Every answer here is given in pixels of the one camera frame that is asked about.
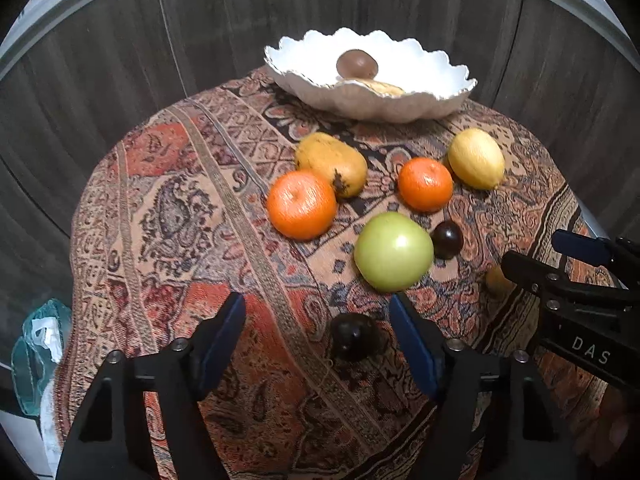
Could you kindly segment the person right hand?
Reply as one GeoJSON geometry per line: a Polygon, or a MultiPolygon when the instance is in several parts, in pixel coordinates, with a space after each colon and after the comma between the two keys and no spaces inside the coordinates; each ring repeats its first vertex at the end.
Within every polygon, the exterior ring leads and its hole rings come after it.
{"type": "Polygon", "coordinates": [[[572,413],[574,452],[580,478],[603,474],[626,440],[629,418],[623,393],[602,384],[587,391],[587,399],[577,403],[572,413]]]}

